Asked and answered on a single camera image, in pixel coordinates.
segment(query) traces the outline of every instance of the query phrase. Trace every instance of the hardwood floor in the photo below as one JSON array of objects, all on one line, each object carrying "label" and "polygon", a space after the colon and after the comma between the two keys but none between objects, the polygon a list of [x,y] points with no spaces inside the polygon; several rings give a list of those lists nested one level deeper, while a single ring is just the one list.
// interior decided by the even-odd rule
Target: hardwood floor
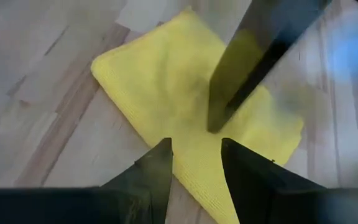
[{"label": "hardwood floor", "polygon": [[[249,3],[0,1],[0,187],[101,185],[128,168],[148,147],[91,76],[92,60],[188,5],[227,42]],[[305,117],[286,168],[327,187],[358,187],[358,74],[327,60],[348,16],[358,27],[357,3],[334,0],[265,81],[284,110]],[[183,217],[214,223],[174,179],[167,223]]]}]

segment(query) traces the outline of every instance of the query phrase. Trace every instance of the wooden floor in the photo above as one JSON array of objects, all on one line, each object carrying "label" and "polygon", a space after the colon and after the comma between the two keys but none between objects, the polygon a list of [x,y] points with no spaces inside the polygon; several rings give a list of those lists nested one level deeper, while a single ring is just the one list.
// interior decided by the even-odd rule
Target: wooden floor
[{"label": "wooden floor", "polygon": [[[101,185],[128,168],[148,147],[91,76],[92,60],[187,5],[227,42],[249,3],[0,1],[0,187]],[[333,0],[265,81],[283,110],[305,117],[286,168],[327,187],[358,187],[358,74],[327,60],[345,15],[358,27],[358,4]],[[214,222],[174,179],[167,223]]]}]

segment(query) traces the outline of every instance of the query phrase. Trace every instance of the light wood plank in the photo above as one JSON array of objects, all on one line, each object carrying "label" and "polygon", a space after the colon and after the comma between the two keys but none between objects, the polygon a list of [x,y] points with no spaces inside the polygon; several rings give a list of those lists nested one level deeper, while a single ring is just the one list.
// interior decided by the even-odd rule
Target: light wood plank
[{"label": "light wood plank", "polygon": [[[335,5],[336,18],[338,20],[337,36],[332,35],[331,45],[340,39],[349,38],[347,35],[358,33],[358,3],[355,1],[341,0]],[[356,122],[355,99],[352,89],[352,78],[356,76],[349,68],[334,68],[331,76],[342,76],[344,81],[331,80],[333,88],[333,108],[335,112],[334,125],[336,126],[336,147],[338,150],[339,181],[341,187],[358,187],[358,128]]]},{"label": "light wood plank", "polygon": [[[19,185],[40,186],[44,184],[68,138],[72,135],[78,121],[98,89],[98,84],[90,73],[92,60],[104,51],[121,45],[128,33],[129,29],[113,23],[111,28],[99,39],[96,39],[87,51],[77,56],[62,77],[57,77],[60,80],[57,90],[48,90],[47,99],[42,104],[55,110],[59,114],[59,118],[43,138],[42,144],[18,180]],[[29,96],[28,90],[31,93],[31,90],[35,86],[40,86],[41,80],[45,79],[48,80],[46,74],[37,76],[33,79],[35,83],[29,88],[25,87],[24,82],[22,93]]]},{"label": "light wood plank", "polygon": [[130,30],[146,33],[161,21],[166,5],[167,0],[128,0],[116,22]]},{"label": "light wood plank", "polygon": [[17,186],[17,179],[56,117],[56,113],[24,101],[0,105],[0,187]]},{"label": "light wood plank", "polygon": [[193,2],[193,0],[167,0],[160,21],[168,22]]},{"label": "light wood plank", "polygon": [[251,0],[192,0],[192,8],[225,43],[229,43]]},{"label": "light wood plank", "polygon": [[118,108],[99,89],[45,185],[104,184],[133,165],[148,150]]},{"label": "light wood plank", "polygon": [[206,210],[201,209],[198,224],[217,224],[217,222],[206,212]]},{"label": "light wood plank", "polygon": [[128,36],[125,38],[124,43],[126,44],[126,43],[129,43],[129,42],[133,41],[133,40],[136,40],[139,37],[141,37],[142,35],[144,35],[144,34],[131,30],[131,31],[129,31]]},{"label": "light wood plank", "polygon": [[0,102],[44,56],[64,29],[65,9],[56,0],[0,2]]},{"label": "light wood plank", "polygon": [[100,49],[101,43],[128,32],[128,29],[112,22],[123,5],[124,0],[80,1],[75,4],[64,33],[27,74],[14,97],[28,102],[45,101],[51,104],[51,108],[56,107],[87,63],[106,50],[105,45]]},{"label": "light wood plank", "polygon": [[294,172],[301,177],[309,179],[308,177],[308,151],[306,149],[306,141],[303,140],[302,145],[292,154],[290,160],[285,164],[286,169]]}]

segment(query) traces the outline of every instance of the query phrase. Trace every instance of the microfiber cloth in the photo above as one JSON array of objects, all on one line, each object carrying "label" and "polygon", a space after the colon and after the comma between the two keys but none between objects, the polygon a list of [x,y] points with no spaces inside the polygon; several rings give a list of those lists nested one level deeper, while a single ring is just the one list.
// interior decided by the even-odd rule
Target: microfiber cloth
[{"label": "microfiber cloth", "polygon": [[224,178],[221,139],[232,138],[283,165],[301,139],[303,122],[280,112],[269,91],[258,86],[219,134],[207,132],[209,80],[225,47],[186,9],[100,55],[91,70],[150,147],[172,138],[177,179],[218,223],[230,224],[238,219]]}]

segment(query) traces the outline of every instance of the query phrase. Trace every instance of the yellow microfiber cloth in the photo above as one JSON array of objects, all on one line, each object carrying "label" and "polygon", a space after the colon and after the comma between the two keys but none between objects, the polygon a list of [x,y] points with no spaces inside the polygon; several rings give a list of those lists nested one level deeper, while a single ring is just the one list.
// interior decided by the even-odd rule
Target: yellow microfiber cloth
[{"label": "yellow microfiber cloth", "polygon": [[208,85],[225,45],[187,9],[143,37],[100,55],[92,73],[146,143],[173,141],[173,173],[218,223],[238,223],[224,179],[221,139],[283,165],[301,118],[280,112],[263,86],[219,134],[206,130]]}]

